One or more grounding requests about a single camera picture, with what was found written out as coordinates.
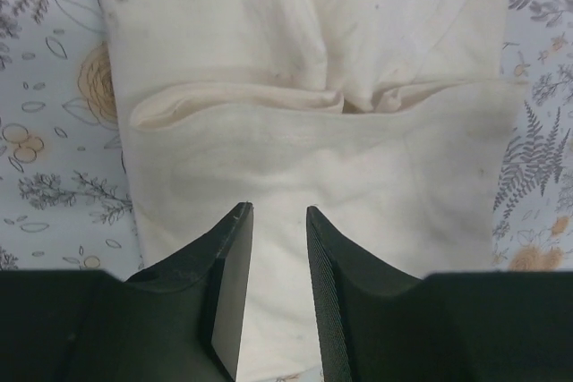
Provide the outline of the cream t shirt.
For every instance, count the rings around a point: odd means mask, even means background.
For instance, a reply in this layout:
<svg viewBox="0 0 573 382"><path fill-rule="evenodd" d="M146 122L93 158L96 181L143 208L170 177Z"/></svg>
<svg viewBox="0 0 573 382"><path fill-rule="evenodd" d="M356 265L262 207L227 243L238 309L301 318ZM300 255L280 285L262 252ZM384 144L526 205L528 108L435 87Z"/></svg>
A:
<svg viewBox="0 0 573 382"><path fill-rule="evenodd" d="M507 2L101 0L145 263L254 206L239 380L320 363L310 206L413 276L491 266Z"/></svg>

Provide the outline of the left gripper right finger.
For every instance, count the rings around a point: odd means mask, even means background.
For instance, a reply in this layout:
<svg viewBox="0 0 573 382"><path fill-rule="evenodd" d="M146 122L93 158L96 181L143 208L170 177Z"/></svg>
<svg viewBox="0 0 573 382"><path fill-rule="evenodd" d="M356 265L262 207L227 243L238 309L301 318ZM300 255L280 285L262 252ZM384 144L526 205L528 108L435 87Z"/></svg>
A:
<svg viewBox="0 0 573 382"><path fill-rule="evenodd" d="M569 381L572 275L410 276L317 208L307 250L328 381Z"/></svg>

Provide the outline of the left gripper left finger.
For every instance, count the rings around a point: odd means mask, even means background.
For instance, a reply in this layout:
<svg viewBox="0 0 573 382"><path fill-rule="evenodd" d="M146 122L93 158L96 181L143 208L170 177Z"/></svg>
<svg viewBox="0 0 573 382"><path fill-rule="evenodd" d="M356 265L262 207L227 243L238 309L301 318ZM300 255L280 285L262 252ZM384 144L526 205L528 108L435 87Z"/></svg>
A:
<svg viewBox="0 0 573 382"><path fill-rule="evenodd" d="M253 207L119 280L102 270L1 275L4 381L233 381Z"/></svg>

